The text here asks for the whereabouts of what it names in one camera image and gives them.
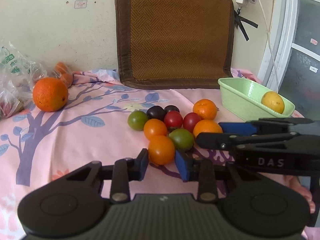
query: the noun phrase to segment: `light green plastic basket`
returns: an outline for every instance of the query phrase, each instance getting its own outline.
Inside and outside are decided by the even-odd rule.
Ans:
[[[246,78],[220,78],[222,105],[244,121],[259,118],[290,117],[295,106],[288,99],[284,101],[284,112],[279,114],[261,104],[262,96],[269,88]]]

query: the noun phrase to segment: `basket rim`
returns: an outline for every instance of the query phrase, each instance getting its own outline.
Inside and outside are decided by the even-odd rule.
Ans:
[[[292,113],[290,113],[289,115],[279,114],[279,113],[277,113],[276,111],[270,109],[269,107],[266,107],[265,105],[261,104],[261,103],[258,102],[257,100],[254,100],[254,99],[246,96],[245,94],[241,93],[239,90],[236,90],[236,89],[234,89],[233,87],[230,87],[229,85],[225,84],[225,83],[223,82],[223,80],[226,80],[226,79],[228,79],[228,80],[230,80],[230,79],[242,79],[242,80],[244,80],[244,82],[256,83],[256,84],[259,85],[259,86],[263,86],[263,85],[255,82],[255,81],[253,81],[253,80],[250,80],[250,79],[247,79],[247,78],[240,78],[240,77],[219,78],[219,79],[218,79],[218,84],[219,84],[220,86],[222,86],[223,88],[229,90],[230,92],[232,92],[232,93],[240,96],[241,98],[243,98],[243,99],[245,99],[245,100],[247,100],[247,101],[255,104],[257,107],[261,108],[262,110],[267,111],[269,114],[272,114],[272,115],[275,116],[275,117],[280,117],[280,118],[290,117],[290,116],[293,114],[294,110],[295,110],[295,105],[294,105],[290,100],[288,100],[287,98],[284,98],[283,96],[280,95],[282,99],[285,99],[291,106],[293,106],[293,111],[292,111]]]

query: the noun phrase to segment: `wall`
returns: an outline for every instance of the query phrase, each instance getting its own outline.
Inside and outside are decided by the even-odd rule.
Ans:
[[[0,0],[0,37],[50,64],[62,60],[73,70],[117,68],[114,0],[87,0],[87,8],[81,9],[74,9],[75,1]],[[262,2],[270,19],[272,0]],[[266,45],[262,13],[249,4],[241,15],[259,28],[244,24],[248,42],[235,31],[232,67],[257,73]]]

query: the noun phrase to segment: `clear plastic bag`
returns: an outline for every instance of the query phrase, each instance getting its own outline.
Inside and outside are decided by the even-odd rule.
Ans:
[[[48,67],[21,54],[9,41],[0,40],[0,120],[23,109],[32,99],[35,83],[45,77],[59,78],[67,87],[73,82],[73,74],[64,63]]]

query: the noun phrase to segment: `black strap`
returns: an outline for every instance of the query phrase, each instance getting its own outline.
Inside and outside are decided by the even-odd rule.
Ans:
[[[242,25],[242,22],[245,22],[255,28],[258,28],[258,25],[252,21],[249,21],[248,19],[246,18],[243,18],[241,16],[239,16],[240,14],[240,11],[238,10],[238,12],[235,11],[235,25],[236,25],[236,28],[238,28],[238,26],[240,27],[240,30],[242,31],[243,33],[243,36],[245,37],[245,40],[248,41],[249,40],[249,36],[247,35],[243,25]]]

